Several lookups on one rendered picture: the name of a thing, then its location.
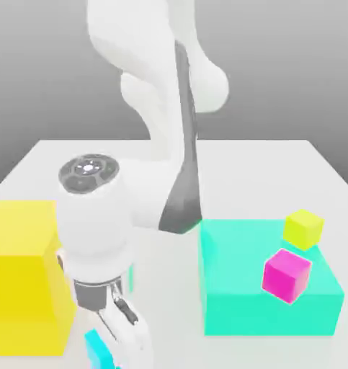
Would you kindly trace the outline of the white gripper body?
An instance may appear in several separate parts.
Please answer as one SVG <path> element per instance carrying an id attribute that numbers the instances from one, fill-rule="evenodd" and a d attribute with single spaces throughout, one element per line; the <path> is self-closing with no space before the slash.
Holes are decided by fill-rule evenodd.
<path id="1" fill-rule="evenodd" d="M 116 305 L 96 313 L 96 330 L 121 369 L 151 369 L 151 335 L 148 324 L 127 301 L 132 323 Z"/>

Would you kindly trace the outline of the small cyan cube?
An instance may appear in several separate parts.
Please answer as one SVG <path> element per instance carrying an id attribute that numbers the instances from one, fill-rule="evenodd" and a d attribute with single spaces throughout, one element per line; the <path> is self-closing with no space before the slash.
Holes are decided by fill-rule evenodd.
<path id="1" fill-rule="evenodd" d="M 114 361 L 112 353 L 95 329 L 89 330 L 84 339 L 92 369 L 122 369 Z"/>

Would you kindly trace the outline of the small magenta cube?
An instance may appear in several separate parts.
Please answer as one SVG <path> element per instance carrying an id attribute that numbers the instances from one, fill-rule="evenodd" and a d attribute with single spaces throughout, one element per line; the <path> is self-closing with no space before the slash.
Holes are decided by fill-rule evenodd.
<path id="1" fill-rule="evenodd" d="M 311 261 L 281 248 L 264 263 L 261 287 L 291 305 L 307 288 L 311 268 Z"/>

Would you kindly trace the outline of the small yellow-green cube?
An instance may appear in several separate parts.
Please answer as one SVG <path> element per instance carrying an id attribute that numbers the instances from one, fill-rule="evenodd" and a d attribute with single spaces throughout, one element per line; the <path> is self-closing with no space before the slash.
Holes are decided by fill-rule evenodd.
<path id="1" fill-rule="evenodd" d="M 323 218 L 300 209 L 286 217 L 283 239 L 289 244 L 306 251 L 320 241 L 323 227 Z"/>

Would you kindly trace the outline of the large teal box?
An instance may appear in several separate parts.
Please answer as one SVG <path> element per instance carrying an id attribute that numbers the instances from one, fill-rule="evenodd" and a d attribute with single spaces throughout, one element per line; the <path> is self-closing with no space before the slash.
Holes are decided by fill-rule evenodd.
<path id="1" fill-rule="evenodd" d="M 331 336 L 344 291 L 318 246 L 284 241 L 283 220 L 206 219 L 198 269 L 207 336 Z M 289 304 L 262 289 L 264 265 L 280 249 L 311 261 L 307 288 Z"/>

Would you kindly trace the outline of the large yellow box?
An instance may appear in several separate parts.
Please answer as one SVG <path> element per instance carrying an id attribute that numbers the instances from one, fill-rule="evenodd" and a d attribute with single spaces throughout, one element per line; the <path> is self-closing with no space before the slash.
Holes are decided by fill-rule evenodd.
<path id="1" fill-rule="evenodd" d="M 55 206 L 0 200 L 0 356 L 61 356 L 76 305 L 58 263 Z"/>

